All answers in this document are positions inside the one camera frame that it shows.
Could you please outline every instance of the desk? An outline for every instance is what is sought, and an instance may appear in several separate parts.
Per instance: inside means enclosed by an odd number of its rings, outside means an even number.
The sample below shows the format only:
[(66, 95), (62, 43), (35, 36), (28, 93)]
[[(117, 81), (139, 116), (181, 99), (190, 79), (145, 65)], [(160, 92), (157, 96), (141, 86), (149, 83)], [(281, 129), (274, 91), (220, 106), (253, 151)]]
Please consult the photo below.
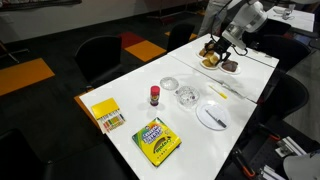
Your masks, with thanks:
[[(159, 85), (167, 76), (176, 78), (180, 86), (195, 87), (200, 92), (199, 103), (216, 101), (226, 107), (231, 115), (230, 127), (224, 131), (206, 128), (198, 120), (195, 109), (178, 105), (173, 91), (161, 89), (159, 105), (151, 106), (150, 87)], [(208, 87), (208, 83), (214, 82), (166, 55), (80, 96), (80, 99), (91, 113), (92, 105), (110, 97), (116, 100), (126, 122), (107, 136), (140, 179), (214, 179), (256, 104), (227, 91), (228, 98), (223, 99)], [(149, 162), (131, 138), (155, 117), (162, 119), (182, 140), (180, 147), (158, 168)]]
[(277, 14), (273, 9), (284, 10), (285, 8), (274, 6), (267, 11), (268, 18), (290, 24), (293, 28), (313, 32), (314, 14), (293, 10), (287, 20), (282, 19), (282, 14)]
[(253, 50), (250, 50), (247, 55), (252, 56), (251, 58), (239, 56), (232, 48), (229, 48), (228, 51), (231, 52), (229, 59), (239, 63), (239, 67), (241, 68), (240, 74), (230, 75), (219, 69), (205, 69), (200, 65), (201, 59), (197, 54), (204, 47), (204, 43), (209, 40), (209, 35), (203, 36), (168, 54), (210, 78), (224, 80), (238, 92), (246, 95), (248, 99), (257, 102), (279, 60), (262, 55), (261, 57), (264, 57), (264, 59), (260, 58), (259, 54)]

